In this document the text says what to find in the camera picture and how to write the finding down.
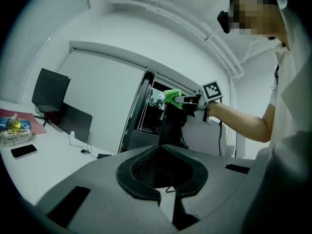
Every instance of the black mesh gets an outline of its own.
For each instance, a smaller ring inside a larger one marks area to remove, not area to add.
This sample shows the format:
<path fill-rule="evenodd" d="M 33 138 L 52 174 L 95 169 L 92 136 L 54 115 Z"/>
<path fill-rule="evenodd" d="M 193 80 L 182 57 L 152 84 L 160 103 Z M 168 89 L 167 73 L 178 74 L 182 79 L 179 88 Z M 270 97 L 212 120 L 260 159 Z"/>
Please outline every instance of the black mesh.
<path fill-rule="evenodd" d="M 188 162 L 185 162 L 164 149 L 159 151 L 159 156 L 161 167 L 174 188 L 177 188 L 192 177 L 193 168 Z"/>
<path fill-rule="evenodd" d="M 139 159 L 131 169 L 133 177 L 147 186 L 153 187 L 156 175 L 156 150 Z"/>

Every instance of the white shirt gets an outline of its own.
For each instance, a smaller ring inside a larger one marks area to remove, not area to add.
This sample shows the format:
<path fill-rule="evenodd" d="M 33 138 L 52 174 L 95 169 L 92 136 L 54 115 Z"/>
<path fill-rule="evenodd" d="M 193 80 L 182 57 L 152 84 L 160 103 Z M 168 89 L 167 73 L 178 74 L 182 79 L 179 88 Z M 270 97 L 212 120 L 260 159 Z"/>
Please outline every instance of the white shirt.
<path fill-rule="evenodd" d="M 294 95 L 292 95 L 291 99 L 288 99 L 287 93 L 289 95 L 291 91 L 287 90 L 287 88 L 295 80 L 298 72 L 306 64 L 311 54 L 309 37 L 301 25 L 300 19 L 287 6 L 287 0 L 277 0 L 277 2 L 286 25 L 291 51 L 282 45 L 274 49 L 279 65 L 279 79 L 278 84 L 274 83 L 272 86 L 273 92 L 270 101 L 270 104 L 275 106 L 270 147 L 273 147 L 282 138 L 292 135 L 296 129 L 299 129 L 295 125 L 293 118 L 294 115 L 299 115 L 297 112 L 298 107 L 293 107 Z"/>

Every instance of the white ceiling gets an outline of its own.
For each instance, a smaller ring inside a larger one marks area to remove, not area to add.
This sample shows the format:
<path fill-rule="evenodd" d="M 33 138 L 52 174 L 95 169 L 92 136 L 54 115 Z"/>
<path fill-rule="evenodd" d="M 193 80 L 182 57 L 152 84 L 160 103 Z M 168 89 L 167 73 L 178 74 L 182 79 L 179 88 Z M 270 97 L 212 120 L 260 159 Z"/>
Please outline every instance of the white ceiling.
<path fill-rule="evenodd" d="M 217 21 L 217 16 L 221 10 L 227 11 L 229 0 L 175 0 L 177 5 L 192 12 L 195 16 L 206 22 L 214 30 L 218 29 L 218 34 L 231 48 L 239 61 L 245 58 L 250 44 L 261 37 L 239 35 L 233 32 L 225 34 Z M 249 58 L 272 48 L 272 43 L 267 39 L 261 39 L 254 44 Z"/>

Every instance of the monitor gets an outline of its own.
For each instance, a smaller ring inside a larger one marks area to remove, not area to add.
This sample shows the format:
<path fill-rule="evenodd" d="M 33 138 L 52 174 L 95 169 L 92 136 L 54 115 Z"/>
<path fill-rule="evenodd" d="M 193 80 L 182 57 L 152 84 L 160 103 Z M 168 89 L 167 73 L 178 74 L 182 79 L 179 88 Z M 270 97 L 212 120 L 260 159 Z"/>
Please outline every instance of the monitor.
<path fill-rule="evenodd" d="M 92 115 L 63 103 L 58 127 L 69 135 L 75 132 L 76 139 L 88 143 L 92 118 Z"/>
<path fill-rule="evenodd" d="M 196 118 L 188 115 L 185 125 L 182 127 L 185 143 L 190 150 L 219 156 L 219 122 L 211 120 L 211 124 L 202 124 Z M 222 156 L 226 155 L 226 129 L 222 125 L 220 139 Z"/>
<path fill-rule="evenodd" d="M 44 68 L 41 69 L 32 102 L 53 123 L 59 124 L 62 103 L 70 78 Z"/>

